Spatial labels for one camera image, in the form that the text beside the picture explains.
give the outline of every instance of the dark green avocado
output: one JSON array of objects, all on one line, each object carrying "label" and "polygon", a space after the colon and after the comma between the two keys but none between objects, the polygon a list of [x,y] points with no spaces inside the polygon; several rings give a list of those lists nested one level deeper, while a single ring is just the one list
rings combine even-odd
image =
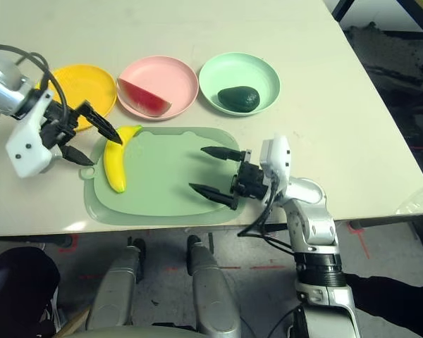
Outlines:
[{"label": "dark green avocado", "polygon": [[249,113],[260,104],[260,95],[254,88],[239,86],[220,90],[218,100],[230,111]]}]

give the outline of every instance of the plate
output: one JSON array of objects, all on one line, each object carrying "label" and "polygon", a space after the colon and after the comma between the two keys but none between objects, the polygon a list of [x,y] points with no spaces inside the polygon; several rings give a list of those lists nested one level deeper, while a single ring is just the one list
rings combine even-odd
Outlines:
[{"label": "plate", "polygon": [[[208,60],[199,73],[200,89],[208,102],[224,113],[248,116],[260,113],[272,105],[281,91],[281,81],[266,61],[245,53],[226,53]],[[249,113],[230,111],[218,100],[225,88],[248,86],[260,95],[260,104]]]},{"label": "plate", "polygon": [[[55,70],[53,75],[63,89],[71,108],[77,108],[84,100],[88,100],[98,114],[107,116],[116,102],[116,85],[113,77],[95,65],[67,65]],[[51,82],[49,88],[54,91],[54,100],[60,102]],[[80,116],[75,131],[89,127],[91,123]]]},{"label": "plate", "polygon": [[184,62],[169,56],[142,58],[129,65],[119,77],[172,103],[162,116],[148,116],[129,106],[119,96],[117,85],[123,107],[145,120],[163,121],[180,115],[192,105],[199,91],[195,72]]}]

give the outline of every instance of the pink plate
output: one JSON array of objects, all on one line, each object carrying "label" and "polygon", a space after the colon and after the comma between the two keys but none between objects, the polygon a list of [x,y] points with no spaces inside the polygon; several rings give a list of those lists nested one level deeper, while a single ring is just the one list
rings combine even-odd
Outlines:
[{"label": "pink plate", "polygon": [[149,56],[129,65],[119,76],[138,87],[172,103],[162,116],[147,116],[129,106],[118,89],[118,98],[125,109],[146,120],[168,120],[183,113],[195,101],[199,82],[195,72],[182,61],[168,56]]}]

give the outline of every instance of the yellow plate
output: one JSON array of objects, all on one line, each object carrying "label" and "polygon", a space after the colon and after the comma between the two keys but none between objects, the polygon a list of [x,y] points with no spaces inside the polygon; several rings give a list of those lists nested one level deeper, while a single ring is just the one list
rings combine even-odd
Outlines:
[{"label": "yellow plate", "polygon": [[[95,65],[67,65],[53,72],[58,80],[68,105],[77,108],[84,100],[88,100],[98,114],[108,115],[116,102],[116,83],[105,70]],[[55,87],[49,82],[49,88],[54,91],[54,100],[60,102]],[[91,127],[83,116],[78,118],[75,131]]]}]

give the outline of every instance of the yellow banana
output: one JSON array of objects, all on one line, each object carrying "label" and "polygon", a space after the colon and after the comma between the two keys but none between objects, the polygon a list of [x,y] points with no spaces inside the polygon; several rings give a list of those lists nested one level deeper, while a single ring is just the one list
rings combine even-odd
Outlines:
[{"label": "yellow banana", "polygon": [[116,192],[125,191],[124,149],[128,142],[142,129],[140,125],[125,125],[117,132],[122,144],[107,141],[104,152],[104,167],[106,178],[111,188]]}]

